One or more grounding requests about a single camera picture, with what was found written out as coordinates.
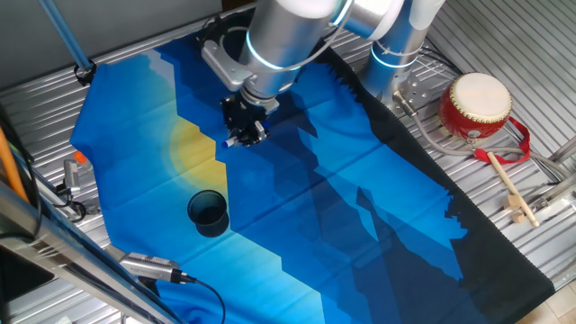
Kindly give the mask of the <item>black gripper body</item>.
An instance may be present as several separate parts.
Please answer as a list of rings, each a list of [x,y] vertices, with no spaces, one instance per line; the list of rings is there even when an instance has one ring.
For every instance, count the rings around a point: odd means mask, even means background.
[[[232,94],[220,101],[224,123],[231,135],[244,131],[258,133],[256,122],[262,126],[265,135],[269,134],[265,108],[249,103],[240,94]]]

